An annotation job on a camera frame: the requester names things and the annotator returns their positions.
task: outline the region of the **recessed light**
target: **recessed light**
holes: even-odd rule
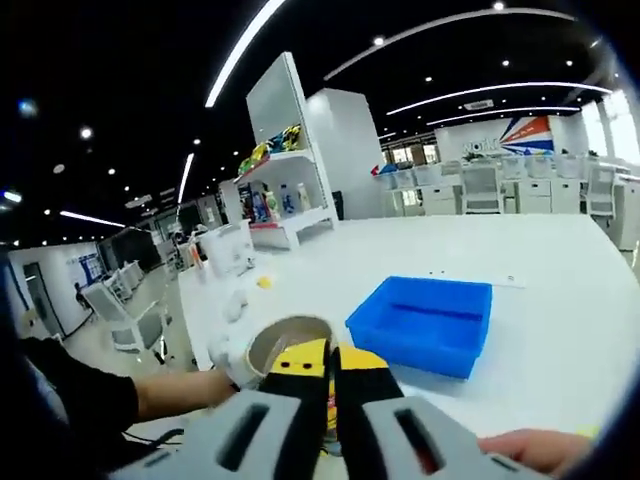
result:
[[[83,140],[89,140],[91,137],[93,137],[93,130],[89,127],[82,127],[80,129],[80,138]]]

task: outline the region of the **bottle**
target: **bottle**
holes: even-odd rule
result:
[[[253,192],[253,212],[256,222],[266,222],[268,220],[269,216],[260,192]]]
[[[287,215],[295,213],[296,207],[293,205],[293,195],[291,195],[285,183],[280,185],[280,198],[282,198],[282,209],[284,213]]]
[[[264,192],[265,203],[267,204],[267,209],[271,214],[271,220],[277,222],[280,220],[280,212],[278,211],[278,202],[276,201],[276,196],[273,192],[267,190]]]
[[[298,199],[300,200],[300,210],[303,212],[311,210],[311,202],[309,201],[309,195],[307,195],[307,189],[304,183],[298,184]]]

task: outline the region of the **white table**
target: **white table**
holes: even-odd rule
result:
[[[229,330],[232,355],[295,314],[323,317],[350,342],[344,321],[388,275],[492,283],[486,346],[467,382],[392,367],[405,394],[426,397],[478,435],[603,426],[636,366],[640,287],[585,215],[348,221],[296,252],[260,254],[258,264],[273,288],[249,288],[249,306]],[[238,282],[253,285],[259,274]],[[208,268],[180,274],[201,369],[210,368],[207,344],[223,328],[212,277]]]

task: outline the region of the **shelf display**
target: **shelf display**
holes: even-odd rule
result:
[[[249,219],[256,247],[296,248],[298,232],[321,222],[337,228],[322,158],[305,120],[306,100],[293,57],[284,53],[247,96],[258,146],[220,185],[228,211]],[[235,185],[236,192],[231,191]]]

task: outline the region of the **human arm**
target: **human arm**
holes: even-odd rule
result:
[[[591,450],[591,440],[582,435],[545,430],[517,430],[482,438],[485,453],[499,453],[539,473],[560,477]]]
[[[170,373],[134,379],[138,422],[172,417],[226,401],[236,389],[222,370]]]

